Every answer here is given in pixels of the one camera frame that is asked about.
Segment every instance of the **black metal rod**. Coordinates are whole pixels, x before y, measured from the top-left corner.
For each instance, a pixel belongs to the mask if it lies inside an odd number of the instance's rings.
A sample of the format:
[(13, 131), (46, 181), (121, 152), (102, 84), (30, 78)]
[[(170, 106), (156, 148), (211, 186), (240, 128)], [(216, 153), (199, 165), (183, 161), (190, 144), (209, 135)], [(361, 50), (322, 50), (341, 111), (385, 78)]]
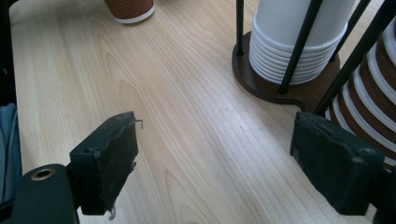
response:
[(353, 12), (352, 16), (350, 16), (349, 21), (347, 22), (346, 32), (344, 33), (343, 37), (341, 38), (340, 42), (337, 45), (332, 57), (330, 58), (330, 62), (335, 61), (335, 56), (340, 51), (341, 47), (344, 46), (347, 38), (349, 37), (350, 33), (352, 32), (353, 28), (355, 28), (356, 23), (358, 23), (361, 15), (363, 14), (364, 10), (369, 6), (371, 0), (361, 0), (359, 4), (356, 6), (355, 11)]
[(244, 0), (236, 0), (236, 55), (244, 55)]
[(306, 11), (305, 14), (303, 25), (301, 27), (296, 44), (294, 46), (293, 53), (291, 54), (290, 57), (288, 68), (286, 69), (286, 73), (285, 76), (283, 77), (282, 84), (280, 85), (280, 88), (278, 90), (282, 94), (288, 91), (291, 78), (297, 67), (297, 63), (300, 60), (301, 54), (303, 53), (306, 40), (309, 37), (309, 33), (311, 32), (312, 26), (314, 25), (315, 18), (318, 15), (322, 2), (323, 0), (311, 0), (311, 3), (309, 4), (308, 10)]
[(12, 75), (12, 46), (11, 46), (11, 30), (9, 25), (9, 2), (4, 0), (0, 2), (0, 75)]
[(384, 32), (396, 15), (396, 0), (385, 0), (381, 8), (376, 12), (364, 35), (361, 37), (356, 48), (349, 55), (343, 68), (334, 82), (320, 100), (314, 114), (323, 115), (326, 108), (332, 103), (332, 99), (338, 94), (347, 82), (353, 71), (358, 67), (364, 55), (374, 45), (375, 41)]

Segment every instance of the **brown cup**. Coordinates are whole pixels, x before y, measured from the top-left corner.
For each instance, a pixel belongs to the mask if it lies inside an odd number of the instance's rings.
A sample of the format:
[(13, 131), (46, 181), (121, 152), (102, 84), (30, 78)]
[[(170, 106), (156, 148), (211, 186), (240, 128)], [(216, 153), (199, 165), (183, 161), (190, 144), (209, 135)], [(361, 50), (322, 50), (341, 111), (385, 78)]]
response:
[[(387, 157), (384, 167), (390, 170), (396, 162), (396, 148), (394, 148), (394, 145), (396, 145), (396, 138), (394, 137), (396, 104), (389, 99), (389, 95), (386, 95), (384, 90), (387, 90), (387, 92), (390, 92), (389, 89), (396, 91), (396, 76), (394, 76), (396, 74), (396, 63), (390, 58), (385, 43), (387, 39), (394, 38), (391, 41), (394, 44), (393, 40), (396, 40), (396, 32), (392, 34), (389, 29), (385, 32), (378, 38), (375, 47), (369, 51), (368, 56), (362, 60), (360, 69), (355, 71), (359, 75), (353, 76), (346, 84), (348, 94), (344, 95), (341, 92), (338, 94), (337, 101), (334, 100), (330, 106), (330, 116), (327, 116), (327, 118), (340, 124), (343, 128), (348, 128), (360, 138), (384, 151)], [(352, 115), (347, 106), (347, 98), (344, 97), (349, 98), (357, 111), (354, 114), (359, 114), (359, 117)]]
[(105, 3), (121, 23), (142, 21), (154, 12), (154, 0), (105, 0)]

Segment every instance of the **blue denim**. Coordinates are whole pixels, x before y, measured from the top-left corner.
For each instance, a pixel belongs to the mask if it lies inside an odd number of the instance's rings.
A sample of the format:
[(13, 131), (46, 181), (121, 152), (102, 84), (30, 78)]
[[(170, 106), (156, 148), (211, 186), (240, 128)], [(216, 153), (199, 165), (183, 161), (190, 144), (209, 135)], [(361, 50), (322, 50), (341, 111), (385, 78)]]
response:
[(0, 106), (0, 203), (15, 197), (21, 174), (17, 107), (8, 104)]

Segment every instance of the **brown and white cup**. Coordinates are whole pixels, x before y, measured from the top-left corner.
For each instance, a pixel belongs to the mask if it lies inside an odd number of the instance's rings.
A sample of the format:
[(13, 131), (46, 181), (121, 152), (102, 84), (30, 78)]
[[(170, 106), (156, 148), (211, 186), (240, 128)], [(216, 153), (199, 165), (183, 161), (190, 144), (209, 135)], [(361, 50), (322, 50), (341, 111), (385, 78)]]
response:
[(154, 0), (105, 0), (105, 3), (120, 23), (142, 21), (154, 12)]
[(326, 118), (384, 151), (396, 166), (396, 19), (334, 98)]

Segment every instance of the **black foam block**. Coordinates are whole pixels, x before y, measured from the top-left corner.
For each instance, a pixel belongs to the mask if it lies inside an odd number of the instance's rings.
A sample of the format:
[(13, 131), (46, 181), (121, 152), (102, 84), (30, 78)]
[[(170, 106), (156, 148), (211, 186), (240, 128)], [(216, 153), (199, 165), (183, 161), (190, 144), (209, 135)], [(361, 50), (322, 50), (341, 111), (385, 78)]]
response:
[(290, 154), (338, 213), (366, 213), (368, 185), (382, 169), (382, 151), (323, 117), (298, 112)]

